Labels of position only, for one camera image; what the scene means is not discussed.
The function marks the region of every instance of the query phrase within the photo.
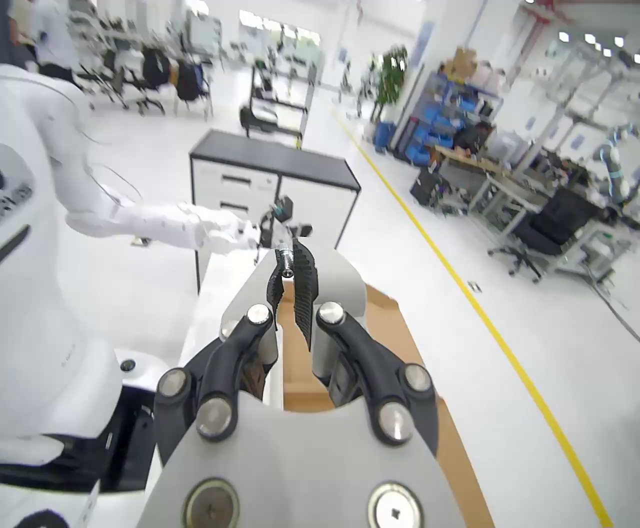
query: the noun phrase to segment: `cabinet drawer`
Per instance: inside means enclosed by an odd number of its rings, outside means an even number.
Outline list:
[[[270,172],[245,169],[234,165],[193,160],[193,178],[206,179],[220,192],[264,193],[275,196],[278,176]]]
[[[252,223],[260,221],[275,198],[274,193],[224,188],[219,185],[219,182],[209,178],[194,178],[193,186],[197,205],[231,211]]]

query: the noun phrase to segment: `chair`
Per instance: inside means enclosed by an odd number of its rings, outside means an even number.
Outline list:
[[[130,70],[133,77],[131,84],[144,94],[144,97],[134,101],[134,103],[138,105],[140,115],[144,114],[150,104],[159,108],[162,115],[164,115],[164,106],[162,103],[158,100],[150,99],[147,92],[149,90],[159,92],[160,87],[168,84],[171,69],[169,59],[162,50],[148,47],[143,49],[143,56],[142,79],[138,79],[135,72]]]
[[[563,246],[573,238],[574,233],[599,212],[600,208],[597,205],[569,189],[560,188],[542,211],[538,214],[527,213],[513,230],[513,234],[521,242],[518,247],[507,245],[489,250],[487,253],[489,256],[503,253],[515,257],[515,266],[509,270],[509,275],[514,276],[524,264],[536,274],[533,282],[537,284],[542,275],[527,251],[541,253],[547,257],[562,255]]]

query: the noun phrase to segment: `white lab coat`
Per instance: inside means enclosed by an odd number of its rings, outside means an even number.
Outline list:
[[[66,3],[56,0],[35,0],[31,9],[31,35],[36,41],[38,62],[56,64],[62,68],[78,68],[76,47],[68,30],[69,10]],[[40,34],[47,38],[40,41]]]

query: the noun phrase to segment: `metal bolt head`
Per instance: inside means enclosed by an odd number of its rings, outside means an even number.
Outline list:
[[[225,321],[220,327],[220,339],[222,341],[226,341],[231,335],[231,332],[236,328],[237,324],[237,321]]]
[[[246,316],[253,324],[263,324],[269,320],[270,313],[265,305],[253,305],[247,310]]]
[[[204,481],[191,492],[184,508],[184,526],[231,528],[237,525],[240,504],[231,484],[221,479]]]
[[[416,392],[425,392],[431,388],[431,376],[422,365],[411,363],[404,368],[407,385]]]
[[[177,396],[184,389],[187,374],[182,369],[171,369],[163,374],[158,383],[158,392],[167,398]]]
[[[133,359],[125,359],[120,364],[120,370],[122,372],[131,372],[135,368],[136,368],[136,362]]]
[[[196,429],[206,439],[224,433],[231,423],[231,405],[224,398],[213,397],[200,405],[196,414]]]
[[[413,434],[413,419],[408,409],[397,401],[385,403],[378,412],[378,423],[390,440],[406,442]]]
[[[320,314],[320,319],[328,324],[338,324],[344,319],[344,309],[333,301],[322,304],[318,313]]]
[[[415,497],[401,484],[382,484],[369,499],[369,525],[372,528],[419,528],[422,519]]]

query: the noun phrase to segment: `shelving rack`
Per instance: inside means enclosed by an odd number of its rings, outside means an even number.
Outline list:
[[[482,115],[483,106],[491,102],[492,110]],[[393,155],[419,166],[426,166],[429,154],[424,147],[441,145],[451,148],[458,130],[479,121],[492,122],[503,99],[468,83],[430,73]]]

